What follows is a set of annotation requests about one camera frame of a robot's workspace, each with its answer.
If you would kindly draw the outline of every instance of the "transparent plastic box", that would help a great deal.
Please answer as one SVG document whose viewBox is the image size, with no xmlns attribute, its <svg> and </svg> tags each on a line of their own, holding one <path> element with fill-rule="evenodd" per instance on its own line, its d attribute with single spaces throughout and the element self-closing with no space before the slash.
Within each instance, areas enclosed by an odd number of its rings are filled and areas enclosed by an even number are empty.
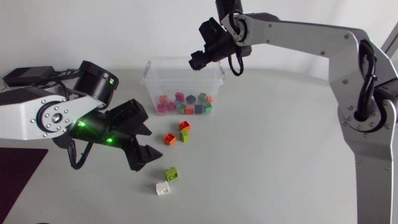
<svg viewBox="0 0 398 224">
<path fill-rule="evenodd" d="M 144 70 L 141 83 L 148 89 L 159 115 L 208 115 L 214 112 L 220 85 L 225 82 L 221 64 L 209 63 L 200 71 L 189 57 L 154 57 Z"/>
</svg>

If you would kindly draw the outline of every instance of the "lego brick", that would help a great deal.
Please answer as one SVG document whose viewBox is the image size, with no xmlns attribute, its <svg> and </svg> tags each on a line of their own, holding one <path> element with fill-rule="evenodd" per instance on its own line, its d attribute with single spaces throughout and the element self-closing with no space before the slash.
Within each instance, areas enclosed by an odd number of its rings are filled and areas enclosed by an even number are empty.
<svg viewBox="0 0 398 224">
<path fill-rule="evenodd" d="M 157 193 L 157 195 L 169 194 L 170 193 L 169 183 L 167 181 L 157 183 L 156 184 L 156 193 Z"/>
<path fill-rule="evenodd" d="M 184 101 L 185 101 L 184 94 L 183 94 L 183 93 L 176 93 L 176 94 L 175 94 L 175 100 L 184 102 Z"/>
<path fill-rule="evenodd" d="M 168 133 L 163 137 L 164 143 L 168 144 L 171 146 L 174 144 L 175 140 L 177 140 L 177 137 L 175 137 L 173 134 Z"/>
<path fill-rule="evenodd" d="M 202 105 L 195 105 L 195 113 L 200 114 L 203 111 Z"/>
<path fill-rule="evenodd" d="M 177 111 L 182 113 L 182 114 L 185 114 L 185 105 L 183 105 L 183 104 L 179 105 L 177 107 Z"/>
<path fill-rule="evenodd" d="M 187 101 L 187 103 L 194 103 L 197 100 L 197 98 L 192 95 L 189 95 L 186 97 L 185 100 Z"/>
<path fill-rule="evenodd" d="M 210 113 L 213 110 L 213 107 L 210 103 L 206 103 L 203 105 L 203 109 L 205 110 L 206 113 Z"/>
<path fill-rule="evenodd" d="M 171 182 L 178 178 L 178 171 L 175 167 L 171 167 L 170 169 L 165 171 L 167 181 Z"/>
<path fill-rule="evenodd" d="M 193 109 L 193 105 L 186 106 L 185 111 L 187 112 L 187 114 L 190 114 L 190 115 L 195 113 L 195 110 Z"/>
<path fill-rule="evenodd" d="M 159 103 L 167 103 L 169 101 L 169 97 L 167 95 L 162 95 L 159 97 Z"/>
<path fill-rule="evenodd" d="M 173 103 L 173 102 L 168 102 L 167 104 L 166 104 L 166 108 L 169 110 L 169 111 L 173 111 L 173 110 L 175 110 L 175 108 L 176 108 L 177 106 L 175 105 L 175 103 Z"/>
<path fill-rule="evenodd" d="M 180 131 L 180 137 L 182 142 L 189 142 L 189 134 L 187 130 L 181 130 Z"/>
<path fill-rule="evenodd" d="M 212 103 L 213 102 L 213 97 L 212 96 L 207 96 L 206 97 L 206 103 Z"/>
<path fill-rule="evenodd" d="M 200 93 L 199 96 L 198 96 L 198 100 L 200 100 L 201 102 L 205 102 L 206 101 L 206 97 L 207 97 L 206 93 Z"/>
<path fill-rule="evenodd" d="M 191 126 L 188 124 L 187 121 L 183 121 L 180 124 L 178 124 L 178 126 L 180 127 L 180 130 L 189 130 L 191 129 Z"/>
<path fill-rule="evenodd" d="M 166 106 L 165 106 L 163 103 L 158 104 L 158 105 L 157 105 L 157 112 L 159 112 L 159 113 L 164 113 L 164 112 L 166 112 Z"/>
</svg>

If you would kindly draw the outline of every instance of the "lime green lego brick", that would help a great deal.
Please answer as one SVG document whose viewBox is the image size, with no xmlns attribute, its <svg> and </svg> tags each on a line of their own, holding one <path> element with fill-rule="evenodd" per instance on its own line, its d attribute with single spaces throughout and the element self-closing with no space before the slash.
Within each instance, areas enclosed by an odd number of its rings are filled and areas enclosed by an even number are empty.
<svg viewBox="0 0 398 224">
<path fill-rule="evenodd" d="M 213 106 L 210 103 L 206 103 L 203 105 L 203 109 L 206 113 L 210 113 L 213 110 Z"/>
<path fill-rule="evenodd" d="M 181 130 L 180 131 L 180 137 L 181 137 L 181 141 L 183 142 L 189 142 L 189 134 L 187 130 Z"/>
<path fill-rule="evenodd" d="M 175 167 L 171 167 L 170 169 L 165 171 L 167 181 L 173 181 L 178 178 L 178 171 Z"/>
<path fill-rule="evenodd" d="M 177 111 L 185 114 L 185 105 L 181 104 L 177 107 Z"/>
<path fill-rule="evenodd" d="M 199 96 L 198 96 L 198 100 L 206 101 L 206 97 L 207 97 L 206 93 L 200 93 Z"/>
</svg>

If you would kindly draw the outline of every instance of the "purple block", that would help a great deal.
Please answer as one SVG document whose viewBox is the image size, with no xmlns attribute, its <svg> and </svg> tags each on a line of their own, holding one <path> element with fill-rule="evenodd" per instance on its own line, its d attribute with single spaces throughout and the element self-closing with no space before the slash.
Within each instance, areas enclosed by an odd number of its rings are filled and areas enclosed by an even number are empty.
<svg viewBox="0 0 398 224">
<path fill-rule="evenodd" d="M 157 112 L 159 112 L 159 113 L 164 113 L 164 112 L 166 112 L 166 106 L 165 106 L 163 103 L 158 104 L 158 105 L 157 105 Z"/>
</svg>

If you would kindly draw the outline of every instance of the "pink block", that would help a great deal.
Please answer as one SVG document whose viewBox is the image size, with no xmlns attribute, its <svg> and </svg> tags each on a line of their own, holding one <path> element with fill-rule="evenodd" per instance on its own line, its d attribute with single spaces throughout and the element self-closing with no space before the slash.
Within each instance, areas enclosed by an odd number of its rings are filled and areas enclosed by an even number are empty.
<svg viewBox="0 0 398 224">
<path fill-rule="evenodd" d="M 157 112 L 159 112 L 159 113 L 164 113 L 164 112 L 166 112 L 166 106 L 165 106 L 163 103 L 158 104 L 158 105 L 157 105 Z"/>
<path fill-rule="evenodd" d="M 176 93 L 175 94 L 175 100 L 185 102 L 185 97 L 183 93 Z"/>
<path fill-rule="evenodd" d="M 175 110 L 175 108 L 176 108 L 177 106 L 175 105 L 175 103 L 173 103 L 173 102 L 168 102 L 167 104 L 166 104 L 166 108 L 169 110 L 169 111 L 172 111 L 172 110 Z"/>
</svg>

